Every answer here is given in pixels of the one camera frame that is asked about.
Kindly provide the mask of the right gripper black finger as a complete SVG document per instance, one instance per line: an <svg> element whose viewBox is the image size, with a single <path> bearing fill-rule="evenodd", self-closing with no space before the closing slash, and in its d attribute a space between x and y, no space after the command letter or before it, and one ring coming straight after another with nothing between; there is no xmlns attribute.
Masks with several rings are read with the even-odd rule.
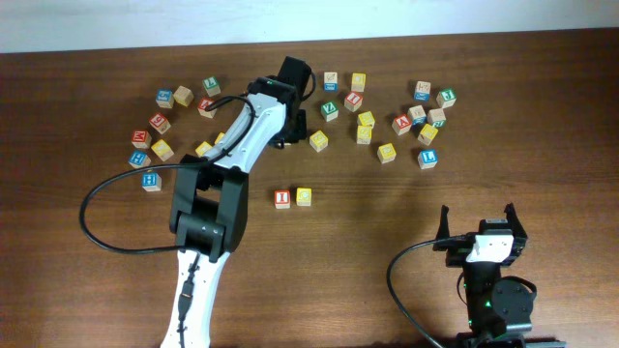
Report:
<svg viewBox="0 0 619 348"><path fill-rule="evenodd" d="M448 220L449 207L446 205L441 206L439 226L436 233L436 240L444 240L451 237Z"/></svg>
<svg viewBox="0 0 619 348"><path fill-rule="evenodd" d="M517 217L515 205L513 203L507 204L504 213L506 214L507 221L510 224L514 237L516 239L526 239L527 234Z"/></svg>

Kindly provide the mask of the yellow C block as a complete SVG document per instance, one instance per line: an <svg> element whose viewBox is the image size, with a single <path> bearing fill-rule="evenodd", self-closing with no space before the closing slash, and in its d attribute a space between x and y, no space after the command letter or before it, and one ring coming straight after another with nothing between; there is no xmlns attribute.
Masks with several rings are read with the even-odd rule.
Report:
<svg viewBox="0 0 619 348"><path fill-rule="evenodd" d="M312 190L310 188L297 188L296 204L301 207L309 207L312 202Z"/></svg>

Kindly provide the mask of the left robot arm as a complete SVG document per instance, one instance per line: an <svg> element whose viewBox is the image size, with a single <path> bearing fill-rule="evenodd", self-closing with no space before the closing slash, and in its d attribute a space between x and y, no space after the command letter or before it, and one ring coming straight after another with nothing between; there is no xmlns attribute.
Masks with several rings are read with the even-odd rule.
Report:
<svg viewBox="0 0 619 348"><path fill-rule="evenodd" d="M301 104L315 85L305 61L286 57L278 74L249 84L239 98L242 111L217 145L182 158L169 223L179 248L178 281L162 346L209 346L219 280L247 226L251 169L266 147L306 139Z"/></svg>

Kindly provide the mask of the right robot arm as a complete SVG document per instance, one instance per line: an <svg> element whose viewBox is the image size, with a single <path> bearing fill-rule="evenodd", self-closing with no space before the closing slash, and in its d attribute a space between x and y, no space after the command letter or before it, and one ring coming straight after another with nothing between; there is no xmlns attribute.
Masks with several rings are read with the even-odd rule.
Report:
<svg viewBox="0 0 619 348"><path fill-rule="evenodd" d="M528 236L515 206L509 203L503 218L480 221L476 232L450 234L449 208L441 207L435 251L446 253L446 266L460 268L470 331L459 333L452 347L535 348L565 347L556 338L527 339L533 329L531 315L537 297L534 283L517 276L503 276L521 255Z"/></svg>

